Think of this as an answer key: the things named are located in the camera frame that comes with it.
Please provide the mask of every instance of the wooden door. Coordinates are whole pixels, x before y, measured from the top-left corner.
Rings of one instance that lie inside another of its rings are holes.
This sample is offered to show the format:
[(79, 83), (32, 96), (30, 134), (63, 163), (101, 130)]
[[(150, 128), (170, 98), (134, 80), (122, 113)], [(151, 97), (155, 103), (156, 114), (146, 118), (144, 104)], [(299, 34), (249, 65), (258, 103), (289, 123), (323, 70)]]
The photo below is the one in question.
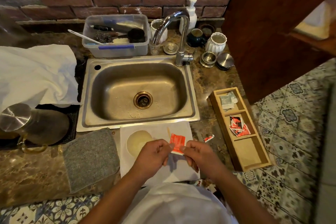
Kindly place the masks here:
[(333, 57), (288, 35), (322, 1), (230, 1), (222, 31), (250, 103)]

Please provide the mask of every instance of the sink drain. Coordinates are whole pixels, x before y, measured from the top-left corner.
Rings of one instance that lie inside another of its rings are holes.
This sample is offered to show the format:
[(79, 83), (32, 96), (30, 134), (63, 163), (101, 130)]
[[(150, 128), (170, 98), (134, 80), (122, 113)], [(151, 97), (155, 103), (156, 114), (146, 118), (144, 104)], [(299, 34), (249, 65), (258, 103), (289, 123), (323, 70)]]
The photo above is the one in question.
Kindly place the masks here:
[(133, 99), (134, 105), (139, 109), (146, 109), (153, 103), (153, 97), (146, 91), (137, 93)]

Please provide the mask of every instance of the white soap dispenser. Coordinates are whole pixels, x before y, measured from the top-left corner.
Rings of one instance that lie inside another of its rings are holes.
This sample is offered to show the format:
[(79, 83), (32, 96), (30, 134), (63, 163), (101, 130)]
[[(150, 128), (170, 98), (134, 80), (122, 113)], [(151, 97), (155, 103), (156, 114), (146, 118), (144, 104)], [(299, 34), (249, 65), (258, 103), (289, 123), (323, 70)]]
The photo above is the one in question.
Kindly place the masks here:
[[(187, 7), (187, 11), (189, 13), (189, 17), (190, 17), (190, 24), (189, 24), (189, 28), (188, 28), (188, 32), (190, 33), (190, 31), (192, 31), (195, 28), (196, 22), (197, 22), (197, 15), (195, 13), (195, 3), (197, 0), (187, 0), (189, 1), (189, 6)], [(180, 22), (180, 34), (182, 35), (183, 32), (183, 25), (184, 25), (184, 21), (183, 18), (181, 18), (181, 22)]]

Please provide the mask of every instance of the hand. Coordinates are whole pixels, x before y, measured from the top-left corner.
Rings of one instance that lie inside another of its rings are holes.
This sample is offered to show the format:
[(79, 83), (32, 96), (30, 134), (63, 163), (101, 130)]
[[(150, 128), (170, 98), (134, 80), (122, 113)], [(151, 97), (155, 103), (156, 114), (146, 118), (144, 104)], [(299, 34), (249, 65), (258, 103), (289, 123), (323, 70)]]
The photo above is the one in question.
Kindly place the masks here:
[(206, 143), (188, 141), (187, 146), (181, 146), (180, 150), (185, 155), (187, 163), (196, 172), (200, 169), (208, 178), (216, 183), (220, 170), (225, 168), (212, 148)]
[(174, 149), (174, 144), (169, 144), (163, 139), (147, 142), (141, 149), (130, 171), (140, 175), (144, 181), (153, 177), (157, 171), (166, 166), (168, 155)]

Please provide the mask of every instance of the stainless steel jug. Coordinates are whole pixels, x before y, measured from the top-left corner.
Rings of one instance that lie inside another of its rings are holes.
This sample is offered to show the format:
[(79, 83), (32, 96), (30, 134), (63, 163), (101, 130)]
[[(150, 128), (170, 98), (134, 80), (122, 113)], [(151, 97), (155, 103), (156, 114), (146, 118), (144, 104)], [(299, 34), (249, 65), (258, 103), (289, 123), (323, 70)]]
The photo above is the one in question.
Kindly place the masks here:
[[(18, 133), (18, 148), (25, 153), (35, 154), (44, 151), (48, 145), (57, 143), (66, 135), (69, 118), (61, 112), (34, 109), (27, 104), (18, 103), (2, 111), (0, 129)], [(42, 149), (27, 148), (26, 140), (42, 146)]]

